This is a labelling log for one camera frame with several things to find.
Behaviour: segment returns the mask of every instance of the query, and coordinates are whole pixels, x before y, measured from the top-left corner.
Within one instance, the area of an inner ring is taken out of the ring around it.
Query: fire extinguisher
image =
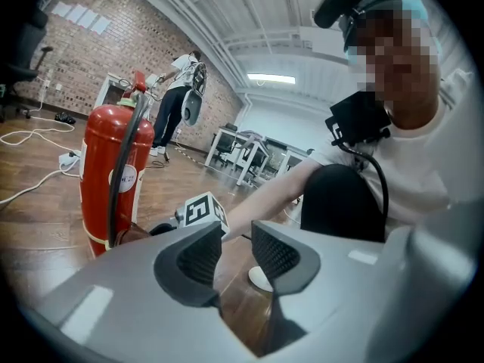
[[[154,140],[143,118],[148,101],[144,74],[135,71],[130,98],[102,105],[89,115],[79,177],[84,229],[94,255],[116,243],[136,222],[143,174]]]

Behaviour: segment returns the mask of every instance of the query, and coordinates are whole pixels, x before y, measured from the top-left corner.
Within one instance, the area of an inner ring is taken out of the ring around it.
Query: shoe
[[[249,280],[259,289],[265,292],[272,292],[272,286],[260,266],[254,266],[249,270]]]

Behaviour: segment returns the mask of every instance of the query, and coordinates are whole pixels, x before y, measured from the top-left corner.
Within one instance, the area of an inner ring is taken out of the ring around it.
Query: wooden floor
[[[53,119],[54,114],[42,111],[42,116]],[[53,124],[18,116],[0,124],[0,135],[15,130],[47,129]],[[74,132],[47,132],[45,136],[79,149],[84,128],[85,121],[80,120]],[[169,152],[172,159],[168,167],[150,168],[144,175],[138,209],[141,227],[171,216],[186,199],[205,191],[212,191],[227,210],[253,192],[253,188],[238,187],[235,180],[193,163],[173,147],[169,147]],[[37,136],[18,147],[0,144],[0,200],[31,187],[56,170],[58,156],[63,153],[64,150]],[[191,151],[189,154],[202,160],[199,154]],[[0,255],[18,299],[29,306],[90,262],[92,256],[82,228],[78,178],[56,175],[40,188],[0,205]],[[226,324],[260,355],[270,294],[248,281],[247,271],[254,265],[249,240],[240,237],[224,244],[215,288],[221,293]]]

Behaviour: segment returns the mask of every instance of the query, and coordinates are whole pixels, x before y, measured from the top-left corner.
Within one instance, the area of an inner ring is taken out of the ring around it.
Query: white desk
[[[235,137],[236,138],[236,142],[237,142],[237,140],[243,140],[243,141],[249,140],[248,137],[243,136],[243,135],[239,135],[238,133],[234,132],[233,130],[230,130],[230,129],[227,129],[227,128],[223,128],[223,127],[222,128],[219,128],[219,131],[218,131],[217,135],[215,136],[215,139],[213,140],[212,147],[210,148],[209,155],[206,157],[205,166],[209,166],[210,165],[210,161],[212,160],[213,154],[216,151],[217,144],[219,143],[219,140],[220,140],[220,137],[222,136],[222,133],[225,133],[226,135],[230,135],[230,136]],[[267,160],[269,158],[269,152],[258,141],[254,141],[253,144],[252,144],[252,149],[250,149],[249,157],[247,158],[247,161],[246,161],[244,167],[242,168],[242,173],[240,174],[239,179],[237,180],[237,185],[241,185],[242,184],[242,181],[244,180],[245,175],[247,174],[247,171],[250,168],[250,164],[252,164],[252,160],[254,159],[254,157],[255,157],[256,152],[257,152],[258,149],[260,149],[261,152],[264,153],[265,159],[264,159],[264,162],[262,163],[259,171],[257,172],[257,175],[260,175],[261,171],[263,170],[263,168],[264,168],[264,166],[267,163]],[[235,166],[237,165],[237,161],[238,161],[238,159],[240,157],[240,154],[241,154],[241,150],[240,150],[239,154],[237,155],[237,159],[234,161],[233,168],[235,168]]]
[[[287,147],[286,157],[282,160],[282,163],[281,163],[281,166],[279,167],[278,174],[276,175],[276,178],[287,172],[287,165],[289,164],[289,160],[292,157],[299,159],[299,161],[303,161],[307,156],[308,155],[306,154],[306,152],[303,152],[300,149]]]

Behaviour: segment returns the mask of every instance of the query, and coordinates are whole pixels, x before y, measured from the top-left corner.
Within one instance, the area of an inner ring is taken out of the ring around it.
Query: ceiling
[[[148,0],[177,24],[216,65],[245,104],[289,106],[326,113],[356,90],[337,26],[317,28],[321,0]],[[469,57],[433,0],[423,0],[442,44],[443,75]],[[296,77],[295,85],[254,82],[248,73]]]

